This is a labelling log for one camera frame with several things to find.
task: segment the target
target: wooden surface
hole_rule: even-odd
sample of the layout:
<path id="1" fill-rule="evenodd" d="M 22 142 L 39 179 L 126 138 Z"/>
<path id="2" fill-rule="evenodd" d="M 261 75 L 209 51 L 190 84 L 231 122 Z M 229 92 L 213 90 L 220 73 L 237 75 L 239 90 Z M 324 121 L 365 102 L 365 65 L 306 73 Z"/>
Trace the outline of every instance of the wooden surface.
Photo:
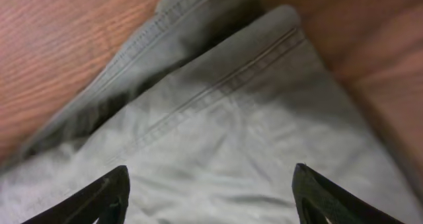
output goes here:
<path id="1" fill-rule="evenodd" d="M 0 154 L 83 89 L 157 1 L 0 0 Z M 334 76 L 423 171 L 423 1 L 264 3 L 297 8 Z"/>

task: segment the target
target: gray cloth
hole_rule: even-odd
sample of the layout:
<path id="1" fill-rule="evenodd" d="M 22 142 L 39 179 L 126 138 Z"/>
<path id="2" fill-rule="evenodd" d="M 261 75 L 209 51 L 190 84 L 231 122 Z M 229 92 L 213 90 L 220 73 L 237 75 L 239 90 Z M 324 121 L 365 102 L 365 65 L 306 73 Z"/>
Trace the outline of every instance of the gray cloth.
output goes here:
<path id="1" fill-rule="evenodd" d="M 2 221 L 20 223 L 127 165 L 126 223 L 299 223 L 291 179 L 295 164 L 307 163 L 389 215 L 421 223 L 402 174 L 324 69 L 291 7 L 274 9 L 208 50 L 218 35 L 206 28 L 219 21 L 223 30 L 233 22 L 220 20 L 233 18 L 225 16 L 234 9 L 252 12 L 242 10 L 255 9 L 250 2 L 161 2 L 22 155 L 59 145 L 0 177 Z M 168 27 L 158 24 L 173 14 L 180 16 Z M 160 36 L 142 39 L 150 38 L 142 36 L 146 27 Z M 154 75 L 163 72 L 157 82 Z M 76 114 L 90 102 L 99 115 L 89 120 L 98 122 L 98 104 L 152 78 L 151 88 L 89 137 L 90 129 L 79 130 L 84 117 Z"/>

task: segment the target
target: wooden table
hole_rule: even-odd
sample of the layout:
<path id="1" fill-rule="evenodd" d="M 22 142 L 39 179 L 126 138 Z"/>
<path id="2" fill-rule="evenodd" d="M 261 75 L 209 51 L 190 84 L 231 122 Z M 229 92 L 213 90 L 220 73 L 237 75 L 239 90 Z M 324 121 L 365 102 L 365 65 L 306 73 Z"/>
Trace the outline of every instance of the wooden table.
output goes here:
<path id="1" fill-rule="evenodd" d="M 83 89 L 158 0 L 0 0 L 0 158 Z M 423 1 L 289 3 L 333 75 L 423 174 Z"/>

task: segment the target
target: garment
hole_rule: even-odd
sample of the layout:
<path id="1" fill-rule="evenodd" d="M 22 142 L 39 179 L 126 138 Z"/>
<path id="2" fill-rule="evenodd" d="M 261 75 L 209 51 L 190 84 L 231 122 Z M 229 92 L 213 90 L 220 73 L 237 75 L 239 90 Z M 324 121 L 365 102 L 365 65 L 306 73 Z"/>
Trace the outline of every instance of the garment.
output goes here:
<path id="1" fill-rule="evenodd" d="M 126 223 L 299 223 L 291 178 L 306 163 L 421 223 L 404 177 L 295 10 L 249 23 L 261 12 L 258 0 L 162 0 L 15 160 L 37 154 L 0 177 L 0 216 L 20 223 L 126 165 Z"/>

